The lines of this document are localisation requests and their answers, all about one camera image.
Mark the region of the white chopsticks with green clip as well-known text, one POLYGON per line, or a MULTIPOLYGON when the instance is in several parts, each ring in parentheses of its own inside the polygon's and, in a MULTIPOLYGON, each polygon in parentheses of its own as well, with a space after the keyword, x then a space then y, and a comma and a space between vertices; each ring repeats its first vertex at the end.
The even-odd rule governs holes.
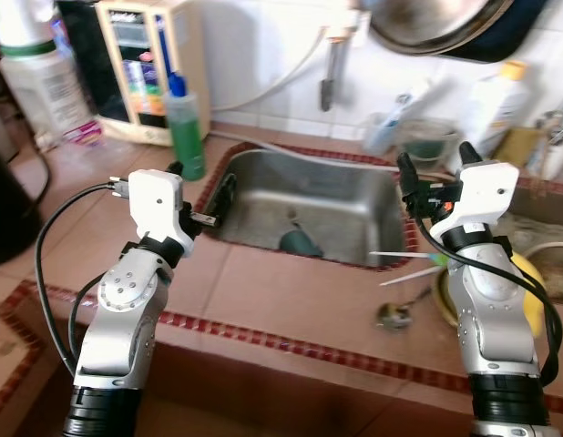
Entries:
POLYGON ((386 280, 381 286, 393 286, 395 283, 404 282, 404 280, 423 278, 424 276, 440 273, 447 267, 449 258, 441 253, 426 253, 426 251, 370 251, 370 255, 375 257, 398 257, 412 259, 430 259, 433 267, 428 267, 418 273, 401 276, 401 278, 386 280))

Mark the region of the blue mug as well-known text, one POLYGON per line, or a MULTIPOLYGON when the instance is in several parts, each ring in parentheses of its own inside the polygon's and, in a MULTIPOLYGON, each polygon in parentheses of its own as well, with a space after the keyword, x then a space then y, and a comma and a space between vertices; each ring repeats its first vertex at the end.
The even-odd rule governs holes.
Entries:
POLYGON ((310 233, 300 225, 297 211, 294 208, 287 208, 286 217, 291 229, 286 230, 279 238, 277 249, 300 257, 322 259, 326 253, 315 244, 310 233))

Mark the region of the small steel bowl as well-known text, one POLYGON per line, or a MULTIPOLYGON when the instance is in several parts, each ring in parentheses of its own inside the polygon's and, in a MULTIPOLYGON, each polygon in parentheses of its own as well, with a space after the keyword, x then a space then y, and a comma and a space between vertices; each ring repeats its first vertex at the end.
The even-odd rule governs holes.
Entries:
POLYGON ((448 271, 445 267, 440 266, 439 271, 433 275, 431 296, 441 320, 455 329, 459 326, 459 318, 457 317, 456 307, 454 307, 451 295, 449 295, 448 284, 448 271))

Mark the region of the steel spoon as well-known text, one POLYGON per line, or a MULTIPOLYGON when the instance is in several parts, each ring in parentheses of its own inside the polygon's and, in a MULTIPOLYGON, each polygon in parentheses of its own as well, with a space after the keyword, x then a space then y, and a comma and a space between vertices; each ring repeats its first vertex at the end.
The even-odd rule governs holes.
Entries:
POLYGON ((433 288, 423 288, 414 299, 405 302, 386 302, 377 309, 374 315, 374 325, 378 329, 385 331, 404 331, 414 324, 414 316, 411 315, 411 308, 416 303, 423 302, 427 297, 435 295, 433 288))

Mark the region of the dark red kitchen cabinet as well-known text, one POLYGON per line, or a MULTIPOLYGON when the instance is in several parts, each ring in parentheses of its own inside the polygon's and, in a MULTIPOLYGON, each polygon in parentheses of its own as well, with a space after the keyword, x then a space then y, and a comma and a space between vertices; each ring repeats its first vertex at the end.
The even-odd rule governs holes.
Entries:
POLYGON ((282 368, 160 344, 135 437, 468 437, 469 396, 282 355, 282 368))

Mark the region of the green dish soap bottle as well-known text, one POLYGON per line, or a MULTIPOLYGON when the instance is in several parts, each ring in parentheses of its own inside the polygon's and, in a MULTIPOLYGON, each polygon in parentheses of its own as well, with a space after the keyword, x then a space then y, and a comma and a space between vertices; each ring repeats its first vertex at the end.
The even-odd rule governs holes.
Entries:
POLYGON ((181 164, 179 174, 186 180, 199 180, 206 174, 205 151, 200 130, 197 97, 189 92, 186 78, 172 64, 164 15, 156 15, 160 47, 168 69, 168 95, 165 96, 170 145, 181 164))

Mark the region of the plain yellow sponge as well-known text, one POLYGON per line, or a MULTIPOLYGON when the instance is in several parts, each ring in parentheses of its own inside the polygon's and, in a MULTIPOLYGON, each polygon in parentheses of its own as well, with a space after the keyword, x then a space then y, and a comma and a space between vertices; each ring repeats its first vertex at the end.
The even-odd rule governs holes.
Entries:
POLYGON ((504 134, 493 159, 514 164, 519 169, 527 169, 528 161, 543 138, 544 134, 539 129, 511 127, 504 134))

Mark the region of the clear toothbrush cup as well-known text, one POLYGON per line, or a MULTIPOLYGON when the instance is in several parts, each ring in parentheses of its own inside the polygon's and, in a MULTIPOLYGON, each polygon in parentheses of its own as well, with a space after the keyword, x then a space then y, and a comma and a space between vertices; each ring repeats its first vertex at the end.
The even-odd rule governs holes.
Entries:
POLYGON ((387 154, 394 144, 394 134, 401 124, 405 109, 396 108, 387 114, 373 114, 366 122, 362 141, 362 150, 370 157, 387 154))

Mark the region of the white detergent bottle yellow cap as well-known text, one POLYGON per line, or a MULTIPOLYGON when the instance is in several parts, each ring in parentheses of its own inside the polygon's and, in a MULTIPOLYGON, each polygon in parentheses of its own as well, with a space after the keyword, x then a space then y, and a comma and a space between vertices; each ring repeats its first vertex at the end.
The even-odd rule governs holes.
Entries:
POLYGON ((482 158, 495 155, 507 130, 518 121, 530 100, 527 71, 526 62, 506 61, 496 76, 473 84, 472 95, 459 117, 459 130, 482 158))

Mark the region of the stainless steel double sink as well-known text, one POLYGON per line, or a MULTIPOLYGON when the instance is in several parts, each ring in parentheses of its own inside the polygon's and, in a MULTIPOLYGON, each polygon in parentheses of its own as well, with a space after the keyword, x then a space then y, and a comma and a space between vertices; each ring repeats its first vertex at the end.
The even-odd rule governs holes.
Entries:
POLYGON ((291 229, 286 211, 294 208, 324 251, 323 261, 385 273, 410 259, 375 257, 370 251, 430 249, 405 213, 398 169, 389 159, 241 142, 216 164, 195 204, 206 215, 228 172, 237 175, 235 204, 219 228, 206 230, 215 240, 280 251, 279 238, 291 229))

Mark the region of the blue white toothbrush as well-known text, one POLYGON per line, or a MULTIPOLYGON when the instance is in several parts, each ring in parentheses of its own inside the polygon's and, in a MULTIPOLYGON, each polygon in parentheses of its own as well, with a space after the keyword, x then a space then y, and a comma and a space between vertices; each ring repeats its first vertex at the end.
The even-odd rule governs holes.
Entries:
POLYGON ((419 103, 419 101, 422 100, 428 92, 430 92, 432 86, 433 79, 420 80, 420 82, 412 86, 409 91, 403 92, 402 95, 399 95, 395 99, 395 106, 393 109, 401 108, 405 109, 405 112, 409 111, 413 105, 419 103))

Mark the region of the silver sink faucet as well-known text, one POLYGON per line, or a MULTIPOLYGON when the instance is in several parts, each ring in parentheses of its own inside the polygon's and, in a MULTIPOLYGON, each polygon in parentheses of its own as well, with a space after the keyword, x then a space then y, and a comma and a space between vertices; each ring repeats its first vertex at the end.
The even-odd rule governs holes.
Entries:
POLYGON ((543 137, 533 149, 527 169, 536 178, 552 180, 563 167, 563 111, 549 111, 538 129, 543 137))

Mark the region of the pink white packet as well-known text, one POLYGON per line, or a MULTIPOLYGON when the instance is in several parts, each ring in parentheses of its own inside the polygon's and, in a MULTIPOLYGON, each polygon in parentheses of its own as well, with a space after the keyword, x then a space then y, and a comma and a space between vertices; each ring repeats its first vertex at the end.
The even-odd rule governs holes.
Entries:
POLYGON ((103 140, 103 128, 96 121, 86 122, 81 126, 68 130, 62 138, 74 145, 93 147, 103 140))

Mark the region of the beige water purifier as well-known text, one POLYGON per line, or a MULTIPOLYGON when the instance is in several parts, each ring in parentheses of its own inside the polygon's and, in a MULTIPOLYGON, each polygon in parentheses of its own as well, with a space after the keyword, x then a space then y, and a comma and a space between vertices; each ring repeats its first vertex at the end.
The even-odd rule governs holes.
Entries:
POLYGON ((210 132, 210 88, 198 0, 54 0, 106 137, 167 146, 170 74, 197 99, 210 132))

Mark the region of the hanging steel pan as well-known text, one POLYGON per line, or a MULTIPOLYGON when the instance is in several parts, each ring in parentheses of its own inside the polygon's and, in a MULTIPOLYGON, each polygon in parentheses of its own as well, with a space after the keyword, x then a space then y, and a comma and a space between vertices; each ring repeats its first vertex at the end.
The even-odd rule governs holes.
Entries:
POLYGON ((407 56, 447 53, 472 42, 515 0, 361 0, 386 49, 407 56))

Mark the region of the hanging dark blue pan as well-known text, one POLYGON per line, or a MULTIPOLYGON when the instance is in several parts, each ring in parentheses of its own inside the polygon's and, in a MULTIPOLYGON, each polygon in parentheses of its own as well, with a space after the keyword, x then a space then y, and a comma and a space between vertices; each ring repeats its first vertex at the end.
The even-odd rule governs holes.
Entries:
POLYGON ((480 9, 457 45, 440 56, 480 64, 506 61, 527 40, 548 0, 473 0, 480 9))

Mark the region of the steel mesh strainer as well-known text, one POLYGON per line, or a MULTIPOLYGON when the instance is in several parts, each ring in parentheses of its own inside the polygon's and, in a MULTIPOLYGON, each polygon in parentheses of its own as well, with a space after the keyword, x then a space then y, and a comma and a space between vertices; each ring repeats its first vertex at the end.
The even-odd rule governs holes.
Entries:
POLYGON ((563 303, 563 241, 539 244, 524 251, 524 257, 535 266, 547 283, 548 296, 563 303))

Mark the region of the white plastic jar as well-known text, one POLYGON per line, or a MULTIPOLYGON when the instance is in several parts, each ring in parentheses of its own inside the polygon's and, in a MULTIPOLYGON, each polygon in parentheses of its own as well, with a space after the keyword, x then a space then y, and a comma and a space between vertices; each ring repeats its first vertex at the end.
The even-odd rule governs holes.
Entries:
POLYGON ((96 121, 77 67, 59 49, 51 0, 0 0, 0 70, 35 133, 46 145, 96 121))

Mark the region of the black electric kettle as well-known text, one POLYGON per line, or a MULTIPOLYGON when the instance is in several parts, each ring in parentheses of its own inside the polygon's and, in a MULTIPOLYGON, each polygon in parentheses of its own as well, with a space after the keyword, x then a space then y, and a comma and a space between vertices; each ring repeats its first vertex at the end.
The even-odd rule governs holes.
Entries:
POLYGON ((0 265, 18 257, 36 241, 43 226, 39 207, 53 182, 51 163, 36 143, 30 147, 45 172, 43 187, 35 198, 15 177, 5 158, 0 157, 0 265))

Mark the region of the silver wall tap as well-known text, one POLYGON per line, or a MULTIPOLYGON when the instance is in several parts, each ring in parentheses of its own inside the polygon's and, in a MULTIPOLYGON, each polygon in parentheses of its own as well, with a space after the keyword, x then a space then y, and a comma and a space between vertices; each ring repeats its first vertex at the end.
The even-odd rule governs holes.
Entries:
POLYGON ((358 29, 363 8, 360 0, 332 0, 324 38, 328 45, 327 67, 320 82, 319 108, 331 111, 336 95, 337 80, 343 75, 345 58, 358 29))

